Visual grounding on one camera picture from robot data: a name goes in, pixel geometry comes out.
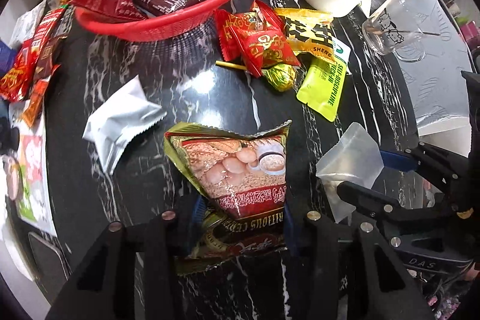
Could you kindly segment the clear zip bag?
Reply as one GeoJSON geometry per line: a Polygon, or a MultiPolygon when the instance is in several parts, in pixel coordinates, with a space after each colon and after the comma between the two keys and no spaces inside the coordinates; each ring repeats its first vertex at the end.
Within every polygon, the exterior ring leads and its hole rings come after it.
{"type": "Polygon", "coordinates": [[[333,220],[340,223],[356,210],[343,201],[337,187],[344,181],[371,189],[384,168],[377,142],[358,123],[350,124],[338,143],[316,165],[316,177],[325,190],[333,220]]]}

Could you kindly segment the green white sachet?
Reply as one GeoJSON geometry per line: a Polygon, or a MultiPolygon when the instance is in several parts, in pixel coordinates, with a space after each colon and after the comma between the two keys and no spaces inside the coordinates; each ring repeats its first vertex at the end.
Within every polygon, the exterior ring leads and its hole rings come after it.
{"type": "Polygon", "coordinates": [[[334,63],[314,58],[306,73],[304,82],[296,93],[297,99],[322,115],[329,122],[335,121],[343,92],[344,80],[348,71],[351,53],[349,46],[336,37],[334,43],[334,63]]]}

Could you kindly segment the green cereal packet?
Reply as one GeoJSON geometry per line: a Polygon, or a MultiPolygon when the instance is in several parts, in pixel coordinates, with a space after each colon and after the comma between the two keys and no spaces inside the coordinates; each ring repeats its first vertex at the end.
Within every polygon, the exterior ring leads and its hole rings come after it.
{"type": "Polygon", "coordinates": [[[290,125],[240,135],[181,122],[165,132],[165,154],[199,192],[180,240],[180,274],[282,245],[290,125]]]}

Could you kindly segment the yellow green lollipop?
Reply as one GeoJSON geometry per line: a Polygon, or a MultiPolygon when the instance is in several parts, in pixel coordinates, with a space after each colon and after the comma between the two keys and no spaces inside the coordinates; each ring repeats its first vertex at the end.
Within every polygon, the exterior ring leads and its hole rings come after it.
{"type": "Polygon", "coordinates": [[[216,61],[219,67],[246,71],[256,78],[263,77],[278,92],[285,92],[294,87],[297,77],[294,66],[282,62],[274,63],[272,66],[263,67],[255,62],[243,59],[243,64],[236,62],[216,61]]]}

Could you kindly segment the yellow peanut packet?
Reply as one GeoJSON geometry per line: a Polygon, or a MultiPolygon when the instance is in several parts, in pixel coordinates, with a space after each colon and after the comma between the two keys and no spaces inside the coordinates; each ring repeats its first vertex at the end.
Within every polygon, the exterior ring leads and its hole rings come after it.
{"type": "Polygon", "coordinates": [[[311,54],[328,63],[334,63],[334,42],[330,13],[299,8],[276,8],[284,22],[284,35],[295,55],[311,54]]]}

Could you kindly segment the silver foil packet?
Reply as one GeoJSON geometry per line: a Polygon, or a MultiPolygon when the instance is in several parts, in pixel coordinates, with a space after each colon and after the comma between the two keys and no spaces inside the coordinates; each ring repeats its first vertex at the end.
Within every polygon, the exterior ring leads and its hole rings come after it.
{"type": "Polygon", "coordinates": [[[135,76],[89,115],[82,138],[94,143],[103,172],[112,175],[127,145],[166,114],[147,100],[135,76]]]}

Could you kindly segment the red orange snack packet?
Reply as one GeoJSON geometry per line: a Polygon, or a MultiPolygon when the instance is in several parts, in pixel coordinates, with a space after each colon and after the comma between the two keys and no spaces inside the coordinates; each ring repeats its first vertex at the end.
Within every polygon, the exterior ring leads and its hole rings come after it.
{"type": "Polygon", "coordinates": [[[245,32],[233,29],[241,48],[241,57],[262,65],[272,66],[274,63],[299,67],[300,63],[282,31],[269,27],[263,31],[245,32]]]}

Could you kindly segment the pink green wipes pack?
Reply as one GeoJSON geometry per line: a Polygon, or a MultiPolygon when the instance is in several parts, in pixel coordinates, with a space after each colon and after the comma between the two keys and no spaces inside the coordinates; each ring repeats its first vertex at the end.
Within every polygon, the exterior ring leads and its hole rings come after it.
{"type": "Polygon", "coordinates": [[[47,131],[45,116],[30,128],[21,118],[23,107],[15,104],[10,107],[10,120],[19,129],[19,148],[16,160],[20,164],[22,195],[16,200],[20,218],[43,232],[57,236],[52,209],[47,174],[47,131]]]}

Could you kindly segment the glass mug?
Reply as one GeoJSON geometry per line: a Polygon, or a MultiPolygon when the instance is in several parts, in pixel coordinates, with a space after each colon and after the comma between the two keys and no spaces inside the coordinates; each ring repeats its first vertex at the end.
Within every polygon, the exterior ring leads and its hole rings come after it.
{"type": "Polygon", "coordinates": [[[426,55],[421,41],[440,37],[424,31],[405,0],[386,0],[361,25],[364,39],[377,54],[394,54],[401,62],[420,62],[426,55]]]}

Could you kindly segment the orange small sachet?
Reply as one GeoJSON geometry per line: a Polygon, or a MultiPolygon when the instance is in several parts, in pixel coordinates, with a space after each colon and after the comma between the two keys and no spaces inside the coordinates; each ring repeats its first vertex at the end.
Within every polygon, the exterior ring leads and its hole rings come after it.
{"type": "Polygon", "coordinates": [[[46,78],[39,79],[33,86],[28,107],[21,115],[21,118],[24,120],[24,122],[29,128],[33,127],[37,118],[41,114],[44,96],[46,94],[49,81],[58,68],[59,65],[54,65],[51,74],[46,78]]]}

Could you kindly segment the red orange candy packet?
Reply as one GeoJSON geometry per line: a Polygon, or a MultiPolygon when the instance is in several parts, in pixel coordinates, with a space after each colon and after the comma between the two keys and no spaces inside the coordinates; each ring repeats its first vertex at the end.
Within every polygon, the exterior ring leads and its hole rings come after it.
{"type": "Polygon", "coordinates": [[[26,40],[16,55],[12,68],[1,78],[1,98],[18,102],[26,98],[34,72],[32,39],[26,40]]]}

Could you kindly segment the brown small sachet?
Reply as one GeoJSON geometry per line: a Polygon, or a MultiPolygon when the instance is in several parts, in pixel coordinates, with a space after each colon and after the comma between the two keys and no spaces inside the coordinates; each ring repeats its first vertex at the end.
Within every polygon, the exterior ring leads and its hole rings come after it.
{"type": "Polygon", "coordinates": [[[49,39],[37,61],[33,75],[34,83],[40,79],[46,79],[53,74],[56,68],[56,59],[59,56],[66,38],[67,37],[65,35],[59,35],[49,39]]]}

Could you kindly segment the white patterned small packet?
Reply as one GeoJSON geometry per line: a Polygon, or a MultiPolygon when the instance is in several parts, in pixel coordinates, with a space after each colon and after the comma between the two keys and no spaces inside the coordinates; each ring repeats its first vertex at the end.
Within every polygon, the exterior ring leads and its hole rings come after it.
{"type": "Polygon", "coordinates": [[[8,46],[19,49],[23,43],[33,38],[47,5],[47,0],[42,0],[31,10],[18,17],[8,46]]]}

